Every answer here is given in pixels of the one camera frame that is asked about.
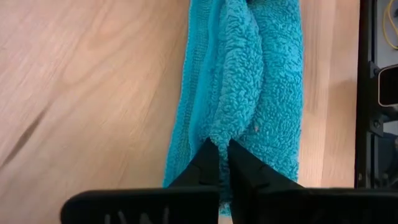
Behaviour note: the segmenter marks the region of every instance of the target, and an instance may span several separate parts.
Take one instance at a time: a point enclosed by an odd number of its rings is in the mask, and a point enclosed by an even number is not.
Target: terry cloth
[[[229,214],[227,146],[235,139],[297,180],[303,109],[298,0],[191,0],[182,91],[164,186],[207,137],[220,150],[222,214]]]

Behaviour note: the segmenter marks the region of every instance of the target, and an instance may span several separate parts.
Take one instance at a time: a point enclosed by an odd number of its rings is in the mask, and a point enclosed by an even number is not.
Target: light wood tabletop
[[[359,0],[301,2],[299,183],[352,187]],[[58,223],[84,190],[161,186],[188,7],[0,1],[0,223]]]

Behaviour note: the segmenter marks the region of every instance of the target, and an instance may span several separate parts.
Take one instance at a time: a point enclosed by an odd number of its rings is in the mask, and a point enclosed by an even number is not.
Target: wood grain
[[[298,182],[353,187],[359,0],[301,0],[305,106]]]
[[[188,7],[0,1],[0,223],[57,223],[78,192],[161,185]],[[302,0],[302,15],[299,182],[352,186],[359,0]]]

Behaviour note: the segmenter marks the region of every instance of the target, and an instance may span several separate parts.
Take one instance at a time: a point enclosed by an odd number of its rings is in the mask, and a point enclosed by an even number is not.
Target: wire
[[[394,24],[394,21],[393,21],[392,18],[391,18],[391,6],[392,6],[392,3],[393,3],[394,1],[395,1],[395,0],[390,0],[389,4],[386,6],[386,8],[385,8],[385,10],[384,10],[383,22],[382,22],[383,24],[382,24],[382,26],[383,26],[383,34],[384,34],[384,38],[386,39],[386,42],[387,42],[393,49],[398,50],[398,47],[391,43],[390,39],[389,39],[388,36],[387,36],[387,32],[386,32],[386,16],[388,16],[388,18],[389,18],[389,20],[390,20],[390,23],[391,23],[391,26],[392,26],[392,28],[394,28],[394,31],[396,32],[397,38],[398,38],[398,28],[396,27],[396,25]]]

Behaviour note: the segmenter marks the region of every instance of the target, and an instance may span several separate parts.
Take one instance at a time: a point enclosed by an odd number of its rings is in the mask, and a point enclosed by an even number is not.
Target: wooden surface
[[[57,223],[78,192],[161,185],[188,5],[0,1],[0,223]],[[359,1],[302,0],[302,14],[299,182],[352,186]]]

